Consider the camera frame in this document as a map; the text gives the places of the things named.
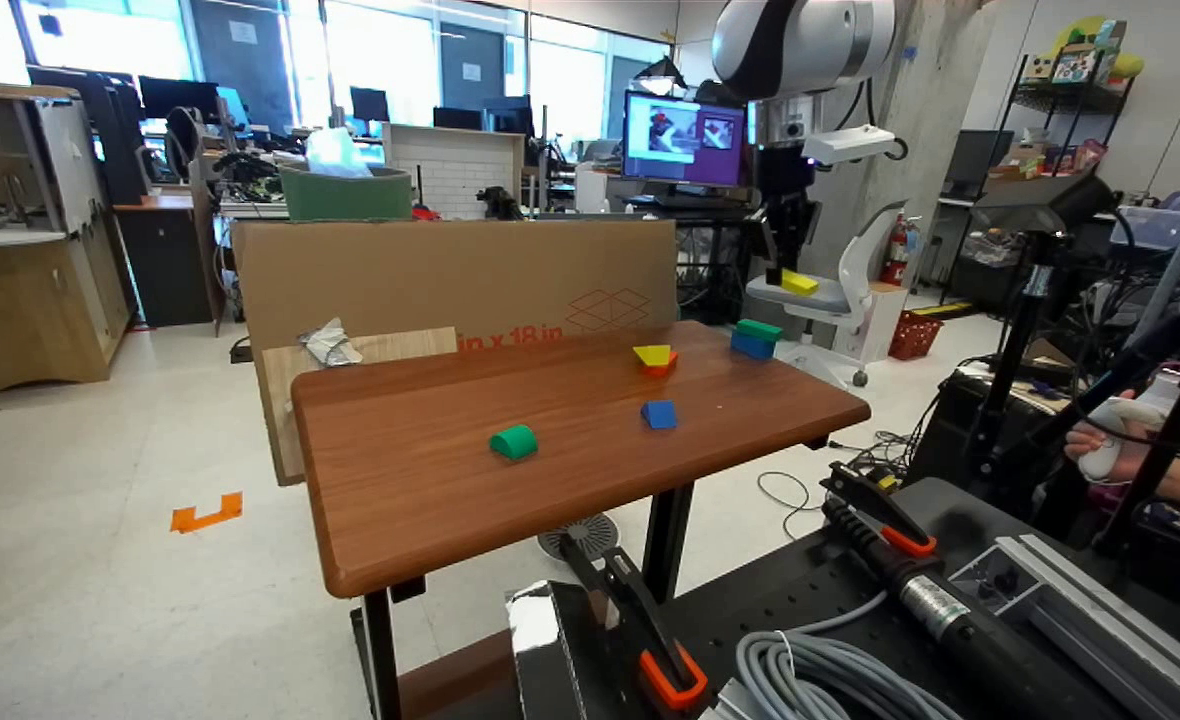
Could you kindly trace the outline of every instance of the computer monitor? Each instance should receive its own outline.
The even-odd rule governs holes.
[[[171,109],[198,114],[202,126],[218,126],[218,85],[140,76],[145,115],[168,115]]]
[[[738,187],[742,109],[627,91],[625,177]]]
[[[218,85],[218,101],[224,101],[231,133],[243,133],[250,126],[250,114],[243,109],[238,91]]]
[[[980,202],[987,173],[1005,162],[1016,133],[955,133],[950,166],[942,177],[942,196]]]
[[[490,133],[535,137],[530,95],[504,95],[482,104]]]
[[[379,87],[347,87],[353,95],[353,122],[364,122],[364,126],[386,126],[386,91]]]
[[[474,109],[432,109],[432,129],[482,129]]]

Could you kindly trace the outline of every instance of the tabletop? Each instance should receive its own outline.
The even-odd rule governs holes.
[[[171,187],[171,194],[146,194],[137,205],[112,205],[115,213],[191,213],[191,194]]]
[[[634,374],[640,342],[678,351],[670,381]],[[313,374],[291,397],[330,597],[417,582],[867,416],[815,376],[729,351],[704,326]],[[674,400],[674,431],[640,424],[654,397]],[[540,451],[490,455],[504,424],[535,427]]]
[[[38,229],[25,229],[25,226],[0,229],[0,248],[64,245],[64,242],[69,242],[69,231],[38,231]]]

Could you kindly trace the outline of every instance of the electrical cord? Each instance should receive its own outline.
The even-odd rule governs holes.
[[[867,91],[862,91],[862,115],[867,126],[877,126],[877,101],[872,101],[872,76],[862,76]]]
[[[906,162],[906,139],[894,137],[899,152],[882,152],[882,162]]]
[[[853,104],[839,114],[836,129],[842,129],[842,126],[855,115],[855,109],[859,109],[867,85],[872,85],[872,82],[859,82],[859,87],[855,87]]]
[[[1114,229],[1120,229],[1120,237],[1125,237],[1126,265],[1120,269],[1114,290],[1113,290],[1113,297],[1107,297],[1100,320],[1107,320],[1107,316],[1114,311],[1120,297],[1126,294],[1126,283],[1134,279],[1134,269],[1141,269],[1134,226],[1130,226],[1120,210],[1113,210],[1113,219],[1114,219]]]
[[[772,492],[768,480],[796,485],[796,489],[798,489],[798,499],[793,503],[789,498]],[[789,540],[798,540],[798,531],[793,531],[793,519],[796,519],[796,517],[804,517],[804,512],[818,512],[818,503],[810,503],[810,489],[808,489],[798,475],[793,475],[793,471],[760,471],[760,475],[757,475],[757,492],[760,492],[764,499],[772,499],[772,503],[785,510],[780,531],[785,531]]]
[[[815,625],[747,634],[737,646],[737,672],[751,700],[772,720],[849,720],[853,711],[839,700],[872,716],[960,720],[939,696],[905,680],[855,646],[815,635],[862,621],[882,599],[887,594],[877,594],[859,610]]]

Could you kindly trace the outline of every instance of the cardboard box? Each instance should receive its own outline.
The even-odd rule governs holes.
[[[456,329],[347,336],[347,349],[361,351],[361,364],[391,364],[417,357],[452,357],[459,351],[459,336]],[[291,408],[291,389],[303,374],[321,374],[321,364],[303,349],[269,349],[260,359],[260,400],[280,485],[303,475],[301,424]]]
[[[339,316],[347,336],[456,329],[459,351],[658,329],[674,320],[674,229],[594,226],[236,226],[236,269],[254,349],[262,424],[270,349]]]

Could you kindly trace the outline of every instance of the orange tape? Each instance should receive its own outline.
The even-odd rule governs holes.
[[[196,517],[196,510],[171,510],[171,531],[198,531],[198,528],[212,528],[212,524],[227,524],[227,519],[236,519],[238,517],[238,492],[224,492],[218,498],[218,510],[217,512],[206,512],[206,517]]]

